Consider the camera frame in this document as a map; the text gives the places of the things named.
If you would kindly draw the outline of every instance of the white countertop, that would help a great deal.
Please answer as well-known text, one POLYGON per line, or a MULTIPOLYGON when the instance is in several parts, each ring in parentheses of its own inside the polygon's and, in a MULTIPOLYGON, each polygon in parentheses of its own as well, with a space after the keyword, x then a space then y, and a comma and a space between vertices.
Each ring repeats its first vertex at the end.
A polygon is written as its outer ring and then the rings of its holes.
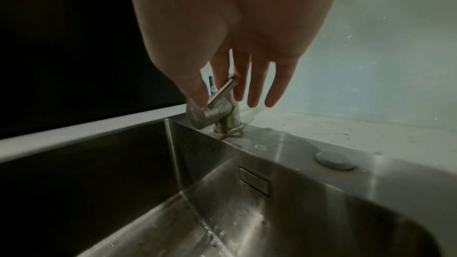
MULTIPOLYGON (((185 105, 58 128, 0 140, 0 160, 26 155, 62 143, 177 115, 185 105)), ((241 109, 241 120, 252 126, 366 152, 376 152, 457 173, 457 133, 435 129, 376 124, 274 109, 241 109)))

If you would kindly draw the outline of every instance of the light blue wall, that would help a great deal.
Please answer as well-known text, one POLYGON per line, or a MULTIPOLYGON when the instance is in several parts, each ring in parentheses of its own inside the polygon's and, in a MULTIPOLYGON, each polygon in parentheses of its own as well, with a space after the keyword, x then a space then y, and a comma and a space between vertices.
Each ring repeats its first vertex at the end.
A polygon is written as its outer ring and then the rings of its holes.
POLYGON ((274 109, 457 131, 457 0, 336 0, 274 109))

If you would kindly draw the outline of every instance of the round metal cap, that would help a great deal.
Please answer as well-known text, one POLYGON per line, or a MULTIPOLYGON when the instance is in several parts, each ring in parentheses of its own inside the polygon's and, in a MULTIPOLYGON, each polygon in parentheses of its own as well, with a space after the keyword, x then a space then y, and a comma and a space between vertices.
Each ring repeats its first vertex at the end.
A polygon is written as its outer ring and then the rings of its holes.
POLYGON ((333 152, 322 151, 316 154, 316 161, 330 169, 348 171, 356 167, 345 155, 333 152))

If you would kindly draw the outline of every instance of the chrome faucet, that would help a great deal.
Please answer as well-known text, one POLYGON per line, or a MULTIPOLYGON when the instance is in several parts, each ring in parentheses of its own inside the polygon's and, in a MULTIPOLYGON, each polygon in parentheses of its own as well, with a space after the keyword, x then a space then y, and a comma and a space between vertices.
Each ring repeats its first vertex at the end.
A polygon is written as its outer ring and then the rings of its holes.
POLYGON ((244 125, 239 116, 238 102, 233 98, 233 88, 238 84, 230 78, 208 101, 205 109, 193 101, 186 106, 186 115, 196 129, 204 129, 214 124, 214 131, 223 135, 235 135, 243 131, 244 125))

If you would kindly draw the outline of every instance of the stainless steel sink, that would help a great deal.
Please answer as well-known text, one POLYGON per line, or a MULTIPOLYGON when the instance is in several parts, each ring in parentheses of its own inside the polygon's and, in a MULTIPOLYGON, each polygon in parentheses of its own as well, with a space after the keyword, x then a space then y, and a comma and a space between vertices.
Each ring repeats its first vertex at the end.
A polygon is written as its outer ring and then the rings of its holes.
POLYGON ((4 161, 0 193, 3 250, 27 240, 23 255, 457 256, 456 176, 272 129, 221 139, 183 116, 4 161), (357 167, 322 166, 324 149, 357 167))

